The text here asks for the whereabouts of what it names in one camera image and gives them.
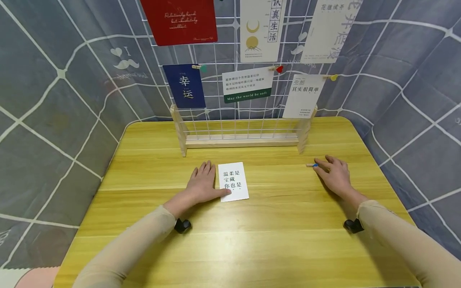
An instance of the left hand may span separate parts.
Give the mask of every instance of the left hand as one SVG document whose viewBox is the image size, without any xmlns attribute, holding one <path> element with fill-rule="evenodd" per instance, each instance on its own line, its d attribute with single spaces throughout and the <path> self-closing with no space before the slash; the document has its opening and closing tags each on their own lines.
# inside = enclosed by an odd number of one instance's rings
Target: left hand
<svg viewBox="0 0 461 288">
<path fill-rule="evenodd" d="M 211 161 L 203 162 L 200 168 L 195 168 L 192 172 L 186 189 L 173 196 L 163 207 L 177 219 L 195 204 L 229 195 L 229 189 L 213 188 L 215 174 L 215 165 Z"/>
<path fill-rule="evenodd" d="M 200 168 L 195 168 L 190 176 L 185 193 L 190 194 L 195 204 L 213 200 L 231 193 L 229 189 L 213 188 L 216 166 L 211 161 L 203 162 Z"/>
</svg>

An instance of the hand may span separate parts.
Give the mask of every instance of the hand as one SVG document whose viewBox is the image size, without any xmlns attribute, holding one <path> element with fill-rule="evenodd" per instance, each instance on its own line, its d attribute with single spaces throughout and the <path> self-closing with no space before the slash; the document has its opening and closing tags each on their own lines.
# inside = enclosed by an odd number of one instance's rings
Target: hand
<svg viewBox="0 0 461 288">
<path fill-rule="evenodd" d="M 340 197 L 353 190 L 347 163 L 329 155 L 325 155 L 325 158 L 328 162 L 318 158 L 314 159 L 315 163 L 318 164 L 314 167 L 314 171 L 322 178 L 325 185 Z"/>
<path fill-rule="evenodd" d="M 203 203 L 231 193 L 229 189 L 214 189 L 216 166 L 211 161 L 203 162 L 200 168 L 195 168 L 190 176 L 185 192 L 190 194 L 194 203 Z"/>
<path fill-rule="evenodd" d="M 195 168 L 192 172 L 186 189 L 168 200 L 163 207 L 177 219 L 195 204 L 229 195 L 229 189 L 213 188 L 215 173 L 215 165 L 211 165 L 210 161 L 203 162 L 200 168 Z"/>
<path fill-rule="evenodd" d="M 325 158 L 328 162 L 314 159 L 318 164 L 313 168 L 314 171 L 333 193 L 358 209 L 360 203 L 367 201 L 368 198 L 352 187 L 347 163 L 329 155 L 325 155 Z"/>
</svg>

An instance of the wooden base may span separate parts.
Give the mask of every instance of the wooden base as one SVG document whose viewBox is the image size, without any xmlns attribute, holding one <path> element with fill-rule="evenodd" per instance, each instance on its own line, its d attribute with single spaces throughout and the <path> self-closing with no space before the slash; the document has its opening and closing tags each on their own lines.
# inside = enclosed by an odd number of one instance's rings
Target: wooden base
<svg viewBox="0 0 461 288">
<path fill-rule="evenodd" d="M 211 134 L 189 135 L 186 148 L 223 148 L 259 146 L 296 146 L 295 133 L 252 133 L 252 134 Z"/>
<path fill-rule="evenodd" d="M 223 148 L 223 147 L 263 147 L 263 146 L 297 146 L 299 154 L 304 152 L 304 148 L 307 143 L 307 135 L 311 127 L 311 119 L 299 119 L 295 128 L 287 129 L 287 133 L 241 133 L 237 130 L 232 133 L 226 134 L 196 134 L 187 135 L 186 133 L 192 134 L 193 131 L 188 131 L 187 125 L 192 121 L 183 121 L 182 117 L 175 105 L 170 108 L 171 116 L 175 122 L 175 128 L 177 137 L 179 140 L 179 146 L 181 148 L 181 154 L 183 157 L 186 156 L 188 148 Z M 260 119 L 252 119 L 249 121 L 260 121 Z"/>
</svg>

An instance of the red card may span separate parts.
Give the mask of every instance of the red card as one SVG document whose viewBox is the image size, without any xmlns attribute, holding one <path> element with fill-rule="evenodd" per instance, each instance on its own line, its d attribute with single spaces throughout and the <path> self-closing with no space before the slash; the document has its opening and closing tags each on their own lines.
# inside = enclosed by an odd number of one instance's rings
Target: red card
<svg viewBox="0 0 461 288">
<path fill-rule="evenodd" d="M 216 42 L 213 0 L 141 0 L 159 46 Z"/>
</svg>

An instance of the yellow wooden tabletop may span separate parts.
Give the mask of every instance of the yellow wooden tabletop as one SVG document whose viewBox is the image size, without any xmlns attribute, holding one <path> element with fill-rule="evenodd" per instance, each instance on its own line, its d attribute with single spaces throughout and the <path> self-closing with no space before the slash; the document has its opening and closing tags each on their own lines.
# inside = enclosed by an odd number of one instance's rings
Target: yellow wooden tabletop
<svg viewBox="0 0 461 288">
<path fill-rule="evenodd" d="M 246 129 L 247 123 L 237 126 Z M 349 163 L 356 189 L 413 223 L 345 118 L 314 118 L 303 155 L 296 147 L 203 148 L 189 149 L 183 158 L 173 122 L 132 124 L 59 270 L 55 288 L 70 288 L 107 243 L 184 189 L 194 167 L 208 159 L 215 164 L 243 162 L 250 198 L 225 203 L 217 199 L 193 208 L 185 215 L 192 230 L 184 235 L 173 231 L 146 251 L 124 287 L 417 285 L 389 250 L 365 232 L 351 235 L 343 228 L 353 212 L 305 166 L 325 154 Z"/>
</svg>

